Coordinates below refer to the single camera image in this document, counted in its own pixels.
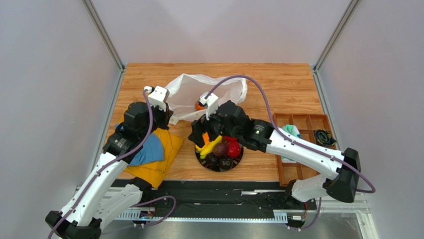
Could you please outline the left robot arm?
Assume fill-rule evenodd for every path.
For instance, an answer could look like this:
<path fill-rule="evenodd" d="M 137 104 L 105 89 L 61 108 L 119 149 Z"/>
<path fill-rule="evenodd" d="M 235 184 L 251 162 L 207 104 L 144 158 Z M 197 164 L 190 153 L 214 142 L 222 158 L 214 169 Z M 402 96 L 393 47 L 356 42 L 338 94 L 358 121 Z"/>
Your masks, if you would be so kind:
<path fill-rule="evenodd" d="M 168 129 L 172 110 L 166 102 L 134 102 L 123 121 L 107 139 L 102 154 L 79 191 L 59 211 L 50 211 L 46 223 L 49 237 L 97 239 L 103 230 L 127 208 L 149 198 L 162 183 L 167 165 L 158 132 Z M 127 167 L 136 168 L 134 178 L 106 202 L 102 198 Z"/>

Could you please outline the orange toy pumpkin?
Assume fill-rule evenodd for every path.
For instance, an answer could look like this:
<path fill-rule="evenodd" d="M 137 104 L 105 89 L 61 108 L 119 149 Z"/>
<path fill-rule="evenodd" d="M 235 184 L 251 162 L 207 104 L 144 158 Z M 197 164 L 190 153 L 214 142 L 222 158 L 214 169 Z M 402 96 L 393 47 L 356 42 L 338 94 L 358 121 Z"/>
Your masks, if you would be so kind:
<path fill-rule="evenodd" d="M 200 102 L 197 101 L 195 103 L 195 109 L 196 109 L 196 111 L 201 111 L 201 110 L 205 110 L 206 108 L 204 106 L 200 105 Z"/>

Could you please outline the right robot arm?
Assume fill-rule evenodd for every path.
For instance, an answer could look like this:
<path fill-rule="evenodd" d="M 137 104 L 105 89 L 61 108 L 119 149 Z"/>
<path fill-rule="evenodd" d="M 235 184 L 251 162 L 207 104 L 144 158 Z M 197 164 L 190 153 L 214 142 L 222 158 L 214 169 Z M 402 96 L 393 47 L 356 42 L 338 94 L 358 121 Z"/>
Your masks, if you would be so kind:
<path fill-rule="evenodd" d="M 318 172 L 317 176 L 293 180 L 287 186 L 288 195 L 300 202 L 324 196 L 354 202 L 361 170 L 355 149 L 339 151 L 296 138 L 270 122 L 250 119 L 231 101 L 219 106 L 214 114 L 202 115 L 191 127 L 188 139 L 199 147 L 205 144 L 205 133 L 210 140 L 232 137 L 247 149 L 283 156 Z"/>

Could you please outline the white plastic bag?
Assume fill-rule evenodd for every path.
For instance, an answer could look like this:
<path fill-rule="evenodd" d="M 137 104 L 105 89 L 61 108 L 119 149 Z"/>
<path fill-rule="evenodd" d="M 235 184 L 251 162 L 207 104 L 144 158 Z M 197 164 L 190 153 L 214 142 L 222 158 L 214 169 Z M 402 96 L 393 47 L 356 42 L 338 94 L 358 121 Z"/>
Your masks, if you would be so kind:
<path fill-rule="evenodd" d="M 171 81 L 165 87 L 170 92 L 167 103 L 174 112 L 170 124 L 192 122 L 204 115 L 206 110 L 197 109 L 195 103 L 223 79 L 224 77 L 212 78 L 201 74 L 182 74 Z M 246 99 L 247 90 L 245 78 L 234 78 L 222 83 L 213 93 L 218 97 L 219 105 L 229 100 L 240 104 Z"/>

